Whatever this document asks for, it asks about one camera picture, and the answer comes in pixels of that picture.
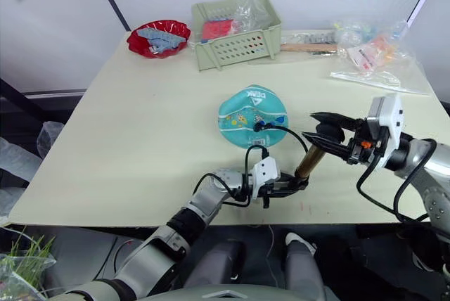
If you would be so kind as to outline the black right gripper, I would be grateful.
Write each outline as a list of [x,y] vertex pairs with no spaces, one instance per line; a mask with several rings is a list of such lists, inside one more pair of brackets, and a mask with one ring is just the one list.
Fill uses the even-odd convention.
[[381,160],[385,156],[389,130],[368,123],[367,120],[354,119],[337,113],[317,112],[310,115],[323,124],[333,125],[346,130],[354,130],[354,136],[346,145],[344,132],[324,134],[318,132],[302,132],[303,137],[310,144],[322,151],[335,155],[346,161],[347,164],[370,164],[374,158]]

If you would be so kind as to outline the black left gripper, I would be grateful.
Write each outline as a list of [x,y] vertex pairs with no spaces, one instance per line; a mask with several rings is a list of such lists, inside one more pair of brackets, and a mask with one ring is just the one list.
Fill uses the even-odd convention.
[[303,191],[309,185],[308,180],[298,178],[291,174],[281,172],[281,177],[271,184],[265,184],[259,188],[259,197],[262,198],[263,208],[269,208],[271,198],[285,198]]

